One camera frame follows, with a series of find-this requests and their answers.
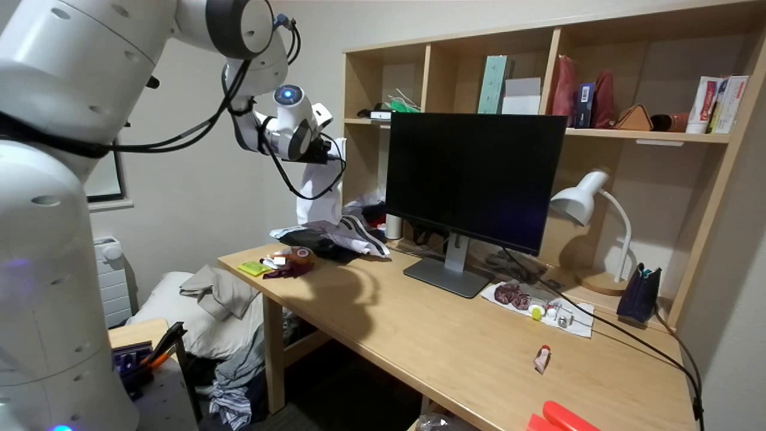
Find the black cable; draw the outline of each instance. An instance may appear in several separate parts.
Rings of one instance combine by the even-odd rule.
[[[302,31],[295,25],[292,28],[292,44],[295,44],[295,53],[292,53],[292,58],[287,60],[287,64],[292,64],[300,54],[302,54],[302,47],[303,47],[303,38],[302,38]]]
[[[694,377],[696,377],[696,392],[694,392],[694,416],[698,422],[698,428],[703,431],[703,406],[701,406],[701,372],[698,366],[694,362],[694,353],[689,352],[689,346],[685,344],[685,339],[667,325],[667,320],[658,314],[658,309],[653,309],[657,320],[660,320],[666,325],[666,331],[678,339],[678,344],[682,346],[685,357],[691,362],[694,368]]]
[[[539,279],[539,284],[549,286],[554,293],[558,293],[560,299],[564,299],[568,304],[573,304],[578,311],[591,315],[594,320],[602,320],[602,322],[611,325],[613,331],[628,335],[629,339],[645,344],[647,348],[657,352],[658,357],[664,357],[666,362],[671,362],[675,368],[681,368],[681,370],[686,376],[686,380],[689,380],[689,386],[691,386],[691,390],[694,390],[691,410],[694,410],[694,418],[698,422],[698,428],[703,428],[701,380],[696,377],[698,370],[696,370],[696,376],[691,376],[691,370],[689,370],[685,363],[681,363],[678,358],[672,358],[672,357],[666,353],[664,348],[648,344],[647,339],[631,335],[631,333],[625,331],[623,325],[616,325],[616,322],[611,322],[611,320],[606,320],[606,319],[602,319],[602,315],[581,309],[578,302],[573,302],[568,293],[563,293],[554,283]]]
[[[270,28],[266,44],[260,49],[256,49],[254,58],[258,58],[260,53],[266,53],[270,47],[276,31],[277,28]],[[247,77],[248,64],[252,64],[252,60],[245,60],[240,64],[240,68],[238,68],[238,73],[233,79],[233,86],[224,87],[224,95],[219,103],[219,110],[209,119],[190,127],[181,133],[174,133],[169,138],[155,141],[155,143],[120,143],[120,145],[110,145],[110,151],[117,151],[117,153],[169,153],[169,151],[181,151],[186,145],[195,145],[197,141],[202,141],[219,125],[219,119],[220,119],[220,115],[224,110],[233,110],[233,99],[235,99],[235,95],[238,95],[238,91],[240,91],[240,86],[242,86],[242,80]]]
[[[277,168],[283,182],[287,184],[287,189],[290,189],[295,195],[300,195],[300,198],[303,198],[303,200],[315,200],[315,198],[325,195],[325,193],[342,180],[345,168],[347,168],[338,141],[335,141],[331,133],[325,133],[325,131],[323,131],[321,137],[325,137],[325,138],[335,145],[338,157],[332,157],[332,161],[339,161],[339,170],[338,170],[335,180],[332,180],[323,190],[318,190],[318,193],[314,193],[314,195],[302,193],[302,190],[290,182],[290,177],[287,177],[281,157],[277,157],[277,155],[274,153],[274,147],[266,143],[266,151],[269,151],[269,155],[270,155],[274,165]]]
[[[287,64],[296,60],[296,28],[290,28],[290,47],[287,47]]]

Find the red object on shelf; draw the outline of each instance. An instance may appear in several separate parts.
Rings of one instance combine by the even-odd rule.
[[[564,115],[573,125],[575,115],[575,60],[568,54],[556,58],[554,68],[554,99],[551,99],[551,115]]]
[[[616,115],[616,73],[603,68],[596,79],[596,99],[594,99],[594,127],[613,128],[617,121]]]

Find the desk leg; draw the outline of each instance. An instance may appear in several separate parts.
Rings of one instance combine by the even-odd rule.
[[[286,339],[283,305],[264,293],[264,337],[266,337],[266,390],[269,412],[286,406]]]

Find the orange object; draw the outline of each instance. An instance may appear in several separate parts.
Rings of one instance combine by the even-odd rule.
[[[286,260],[290,267],[295,269],[302,269],[302,272],[308,272],[315,262],[315,255],[311,249],[307,247],[292,247],[287,254],[286,254]]]
[[[163,352],[160,357],[155,357],[153,362],[149,362],[146,366],[150,370],[159,370],[167,358],[169,358],[172,352]]]
[[[526,422],[526,431],[560,431],[556,428],[551,422],[545,422],[543,416],[539,413],[531,413],[529,422]]]
[[[599,431],[591,422],[581,418],[580,413],[554,399],[545,399],[543,416],[554,423],[554,428],[560,431]]]
[[[642,128],[642,131],[651,131],[651,116],[648,111],[645,110],[645,104],[631,104],[628,108],[616,128]]]

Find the wooden shelf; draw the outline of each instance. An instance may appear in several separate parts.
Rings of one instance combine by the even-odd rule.
[[[647,111],[686,111],[698,77],[750,73],[730,133],[575,127],[564,131],[556,189],[569,186],[594,168],[611,171],[607,189],[619,193],[639,226],[631,255],[664,267],[660,297],[667,299],[667,322],[678,325],[703,265],[709,232],[738,170],[740,147],[762,143],[746,128],[766,79],[763,17],[766,2],[733,2],[347,49],[345,198],[385,184],[388,125],[354,111],[385,99],[396,87],[411,95],[423,111],[475,111],[484,54],[490,53],[513,58],[509,77],[542,77],[539,111],[549,111],[554,103],[558,54],[573,58],[578,80],[594,80],[611,68],[616,111],[629,104],[645,104]],[[551,265],[578,260],[606,267],[607,252],[617,243],[616,229],[607,206],[596,207],[588,226],[549,218],[539,257]]]
[[[366,116],[345,116],[342,125],[347,127],[381,127],[388,125],[372,121]],[[682,145],[682,143],[714,143],[726,145],[730,141],[728,133],[681,133],[681,131],[637,131],[637,128],[575,128],[568,127],[568,137],[575,138],[619,138],[619,141],[639,141],[648,145]]]
[[[678,145],[678,143],[728,143],[728,133],[681,133],[681,131],[637,131],[637,128],[573,128],[568,137],[581,138],[625,138],[625,141],[647,141],[657,145]]]

